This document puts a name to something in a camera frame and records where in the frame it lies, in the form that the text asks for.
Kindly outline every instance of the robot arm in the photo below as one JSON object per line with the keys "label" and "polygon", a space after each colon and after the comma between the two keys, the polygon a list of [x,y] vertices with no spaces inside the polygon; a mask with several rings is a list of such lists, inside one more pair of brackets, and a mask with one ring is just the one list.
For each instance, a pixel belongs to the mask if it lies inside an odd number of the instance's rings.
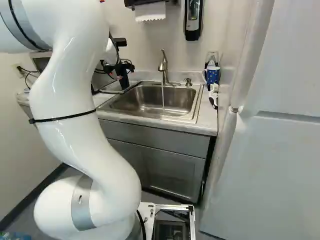
{"label": "robot arm", "polygon": [[[93,112],[92,75],[101,58],[111,62],[115,53],[102,4],[0,0],[1,52],[52,49],[29,95],[43,141],[58,159],[90,177],[54,182],[37,200],[38,227],[61,240],[125,240],[141,199],[136,172],[108,143]],[[52,120],[78,114],[83,115]]]}

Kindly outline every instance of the wall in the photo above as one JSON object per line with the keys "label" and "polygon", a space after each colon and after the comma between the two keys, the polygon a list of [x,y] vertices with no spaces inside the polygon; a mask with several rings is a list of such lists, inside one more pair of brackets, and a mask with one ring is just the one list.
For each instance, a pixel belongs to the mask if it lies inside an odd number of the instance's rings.
{"label": "wall", "polygon": [[25,82],[13,71],[15,63],[32,69],[27,54],[0,53],[0,220],[60,164],[16,102]]}
{"label": "wall", "polygon": [[120,49],[120,56],[131,59],[137,69],[154,71],[164,48],[170,71],[202,70],[207,52],[222,48],[230,0],[205,0],[204,29],[195,42],[185,40],[182,2],[182,6],[167,6],[165,20],[137,23],[135,13],[123,0],[107,0],[104,8],[110,31],[114,37],[125,37],[128,43]]}

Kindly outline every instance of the stainless steel sink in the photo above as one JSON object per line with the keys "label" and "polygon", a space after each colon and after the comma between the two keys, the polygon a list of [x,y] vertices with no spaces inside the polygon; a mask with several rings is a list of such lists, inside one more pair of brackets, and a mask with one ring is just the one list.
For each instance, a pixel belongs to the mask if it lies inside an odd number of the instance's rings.
{"label": "stainless steel sink", "polygon": [[194,119],[196,110],[199,111],[202,89],[203,85],[195,84],[192,87],[164,86],[162,91],[156,82],[143,81],[125,94],[114,96],[97,110],[188,122]]}

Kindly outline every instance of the water stream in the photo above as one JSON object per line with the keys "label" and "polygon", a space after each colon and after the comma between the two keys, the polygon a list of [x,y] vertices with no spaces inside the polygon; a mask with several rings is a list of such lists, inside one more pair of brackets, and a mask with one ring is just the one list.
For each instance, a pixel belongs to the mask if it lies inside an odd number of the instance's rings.
{"label": "water stream", "polygon": [[163,115],[165,115],[164,81],[161,81],[161,90],[162,90],[162,111],[163,111]]}

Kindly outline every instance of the floor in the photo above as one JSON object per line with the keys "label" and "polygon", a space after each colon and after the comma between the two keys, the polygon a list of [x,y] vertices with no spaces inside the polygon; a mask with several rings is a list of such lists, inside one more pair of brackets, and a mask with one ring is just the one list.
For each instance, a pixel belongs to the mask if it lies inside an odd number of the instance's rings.
{"label": "floor", "polygon": [[[61,174],[57,179],[63,179],[66,177],[79,175],[77,170],[73,168],[67,169],[64,173]],[[148,192],[142,192],[142,202],[149,202],[155,204],[180,204],[179,202],[172,201],[170,199],[166,199],[157,195],[153,195]],[[53,238],[44,235],[38,228],[34,221],[33,210],[34,210],[35,202],[30,204],[20,215],[19,217],[11,224],[11,226],[7,229],[7,232],[18,232],[30,235],[32,240],[53,240]],[[202,234],[198,231],[199,226],[197,225],[197,217],[199,216],[199,210],[195,209],[195,217],[196,217],[196,240],[215,240],[215,238],[210,237],[208,235]]]}

